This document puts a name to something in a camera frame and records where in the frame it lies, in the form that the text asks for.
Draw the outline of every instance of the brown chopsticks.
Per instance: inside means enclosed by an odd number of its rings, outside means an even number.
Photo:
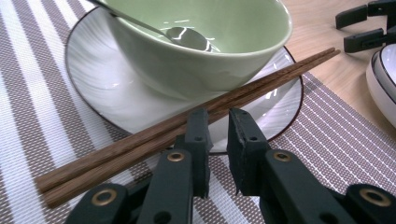
[[[209,123],[212,123],[226,116],[229,108],[241,107],[254,101],[339,52],[334,48],[326,49],[195,108],[206,108]],[[176,136],[185,132],[187,116],[195,108],[37,177],[35,182],[38,190],[44,194],[44,200],[49,207],[67,202],[85,190],[171,146]]]

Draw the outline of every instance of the wooden table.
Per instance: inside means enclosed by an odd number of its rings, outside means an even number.
[[[335,29],[335,15],[367,4],[369,1],[348,0],[283,0],[293,19],[293,34],[286,47],[296,61],[321,49],[336,47],[344,50],[346,36],[371,31],[386,30],[386,17],[369,17],[367,21]],[[373,54],[380,49],[370,49],[341,55],[311,72],[329,89],[371,121],[376,127],[396,140],[396,128],[382,115],[368,91],[365,70]]]

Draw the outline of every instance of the ceramic bowl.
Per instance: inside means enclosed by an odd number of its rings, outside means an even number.
[[[396,101],[396,44],[387,45],[379,51],[375,73],[381,85]]]
[[[382,114],[396,127],[396,101],[379,82],[379,75],[375,72],[375,63],[379,60],[379,52],[376,53],[366,69],[367,85],[376,105]]]
[[[121,18],[107,20],[120,50],[144,83],[163,94],[197,99],[230,91],[254,77],[291,35],[278,0],[106,0],[114,8],[165,31],[188,27],[212,52],[171,44]]]

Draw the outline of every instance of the brass screw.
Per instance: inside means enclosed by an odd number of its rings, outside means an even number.
[[[359,194],[369,203],[373,203],[381,207],[388,207],[391,205],[391,201],[387,195],[375,189],[361,189],[359,190]]]
[[[291,161],[291,156],[285,152],[274,153],[274,158],[278,161]]]
[[[100,199],[100,196],[109,194],[109,197],[105,199]],[[92,203],[96,206],[105,206],[114,201],[117,197],[117,192],[114,189],[102,189],[101,191],[95,193],[92,197]]]
[[[167,156],[169,161],[182,161],[184,160],[184,154],[180,152],[172,152]]]

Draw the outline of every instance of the striped placemat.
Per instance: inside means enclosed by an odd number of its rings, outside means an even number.
[[[1,223],[63,223],[80,197],[48,209],[33,179],[125,137],[82,101],[66,73],[66,39],[91,9],[78,0],[0,1]],[[271,145],[295,153],[341,193],[369,183],[396,194],[396,143],[309,73],[297,119]],[[129,185],[157,160],[110,181]],[[193,222],[262,223],[259,199],[235,196],[227,157],[211,157],[209,165],[209,199],[194,200]]]

